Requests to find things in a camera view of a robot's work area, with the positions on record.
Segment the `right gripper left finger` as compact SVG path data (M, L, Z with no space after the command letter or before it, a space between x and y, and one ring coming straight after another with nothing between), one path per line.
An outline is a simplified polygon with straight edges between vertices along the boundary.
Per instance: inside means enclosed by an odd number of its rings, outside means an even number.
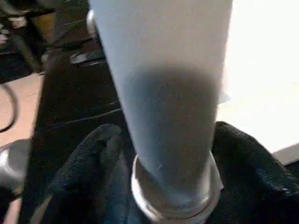
M124 149L116 125L89 133L47 186L35 223L132 223L131 168Z

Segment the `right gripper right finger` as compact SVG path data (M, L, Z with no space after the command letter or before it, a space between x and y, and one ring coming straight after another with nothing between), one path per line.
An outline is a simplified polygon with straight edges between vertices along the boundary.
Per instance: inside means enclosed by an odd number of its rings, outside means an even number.
M255 138L217 122L212 153L224 185L213 224L299 222L298 177Z

